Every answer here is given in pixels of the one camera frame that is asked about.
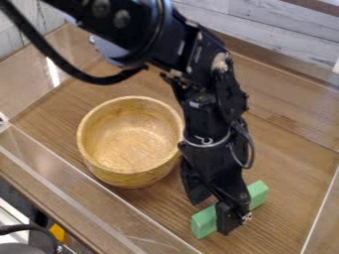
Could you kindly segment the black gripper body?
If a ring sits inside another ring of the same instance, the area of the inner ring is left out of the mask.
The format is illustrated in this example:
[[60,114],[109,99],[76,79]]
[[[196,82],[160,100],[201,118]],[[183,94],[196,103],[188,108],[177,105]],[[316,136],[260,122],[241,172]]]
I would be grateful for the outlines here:
[[211,172],[209,187],[213,197],[251,213],[251,195],[243,171],[253,164],[253,141],[245,132],[228,132],[217,139],[184,134],[179,143],[183,158],[197,168]]

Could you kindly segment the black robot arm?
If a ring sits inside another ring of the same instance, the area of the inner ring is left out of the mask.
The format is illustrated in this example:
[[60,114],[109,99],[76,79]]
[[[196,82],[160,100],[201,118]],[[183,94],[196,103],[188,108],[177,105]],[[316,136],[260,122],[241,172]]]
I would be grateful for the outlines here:
[[193,204],[217,199],[216,227],[227,235],[251,219],[243,170],[255,160],[244,113],[248,94],[223,41],[171,0],[43,0],[83,30],[109,63],[153,64],[184,116],[180,178]]

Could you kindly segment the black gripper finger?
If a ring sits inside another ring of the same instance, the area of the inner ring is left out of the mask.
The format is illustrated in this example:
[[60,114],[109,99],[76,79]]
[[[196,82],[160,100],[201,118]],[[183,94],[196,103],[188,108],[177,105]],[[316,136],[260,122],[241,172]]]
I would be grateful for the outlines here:
[[213,195],[209,187],[209,169],[195,168],[185,159],[180,161],[180,178],[189,202],[196,205]]
[[216,204],[217,232],[229,235],[243,225],[245,213],[240,206],[219,201]]

